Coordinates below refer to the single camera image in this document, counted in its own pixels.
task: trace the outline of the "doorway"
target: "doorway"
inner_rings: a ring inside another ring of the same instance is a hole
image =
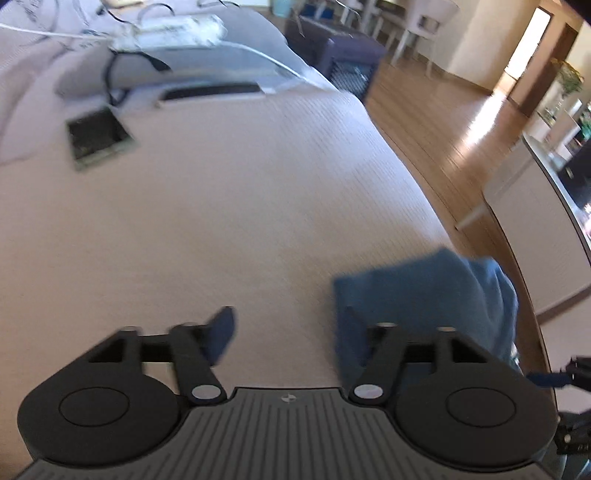
[[[578,35],[579,32],[570,25],[567,24],[564,26],[544,69],[538,76],[527,97],[525,97],[523,103],[519,106],[519,111],[525,116],[531,116],[535,112],[535,109],[556,78],[556,67],[552,61],[565,61]]]
[[[515,84],[521,78],[523,72],[525,72],[528,63],[537,50],[551,19],[552,15],[543,8],[538,7],[535,9],[530,24],[527,26],[503,75],[495,86],[496,94],[508,96],[515,87]]]

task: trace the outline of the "potted plant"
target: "potted plant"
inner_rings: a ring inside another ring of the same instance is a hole
[[[558,70],[556,81],[560,85],[560,90],[545,110],[547,117],[556,119],[556,115],[560,112],[564,99],[571,93],[580,92],[583,89],[584,77],[577,69],[566,61],[556,59],[550,61]]]

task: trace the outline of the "black cable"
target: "black cable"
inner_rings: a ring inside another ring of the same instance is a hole
[[[117,59],[122,55],[137,55],[140,57],[145,58],[150,62],[152,67],[154,67],[159,72],[165,72],[167,70],[172,70],[169,65],[164,63],[162,60],[159,60],[155,57],[148,55],[142,51],[112,51],[113,56],[109,59],[109,62],[105,66],[105,70],[103,73],[103,81],[105,82],[105,89],[107,92],[107,100],[109,101],[109,105],[111,106],[119,106],[121,105],[127,96],[131,93],[131,89],[123,89],[123,94],[121,97],[116,99],[113,94],[111,93],[111,71],[113,70],[113,66]]]
[[[120,23],[128,23],[129,25],[133,25],[133,22],[128,22],[127,20],[123,20],[122,18],[117,17],[114,13],[111,12],[111,10],[109,10],[107,7],[103,6],[102,9],[99,9],[100,13],[98,13],[99,15],[102,15],[103,13],[107,12],[110,16],[112,16],[115,20],[117,20],[117,22]]]
[[[214,2],[208,2],[206,4],[197,3],[197,6],[199,8],[206,8],[206,7],[210,7],[211,5],[217,5],[217,4],[222,4],[226,8],[228,8],[228,5],[227,4],[234,5],[235,7],[240,8],[240,5],[238,5],[238,4],[234,3],[234,2],[230,2],[228,0],[216,0]]]
[[[176,13],[174,12],[174,8],[171,7],[169,4],[151,4],[151,5],[148,5],[147,7],[143,7],[143,9],[139,11],[138,18],[137,18],[139,24],[142,23],[142,18],[144,17],[144,14],[153,7],[166,7],[170,10],[170,13],[172,13],[173,17],[176,16]]]

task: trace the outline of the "white cabinet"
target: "white cabinet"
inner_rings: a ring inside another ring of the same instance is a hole
[[[537,315],[591,287],[591,248],[543,146],[524,137],[484,189],[515,255]]]

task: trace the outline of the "white cable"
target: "white cable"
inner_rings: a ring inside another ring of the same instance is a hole
[[[276,60],[273,57],[270,57],[266,53],[263,53],[263,52],[255,49],[255,48],[248,47],[247,45],[243,45],[241,43],[234,43],[234,42],[231,42],[231,41],[221,41],[219,43],[219,45],[222,45],[224,47],[238,48],[239,50],[246,50],[246,51],[250,51],[252,53],[255,53],[256,55],[259,55],[260,57],[263,57],[264,59],[267,59],[267,60],[273,62],[278,67],[281,67],[282,69],[287,70],[293,76],[298,77],[300,80],[303,80],[304,82],[309,83],[311,85],[315,85],[314,83],[312,83],[311,81],[309,81],[306,77],[304,77],[303,75],[300,75],[299,73],[297,73],[294,69],[289,68],[287,65],[285,65],[284,63],[281,63],[279,60]]]
[[[73,33],[59,33],[59,32],[42,32],[40,30],[28,30],[27,28],[13,27],[0,23],[0,28],[6,28],[7,30],[13,30],[15,32],[33,33],[35,35],[43,35],[44,37],[65,37],[65,38],[82,38],[84,40],[98,40],[106,41],[110,40],[111,37],[103,37],[98,35],[76,35]]]

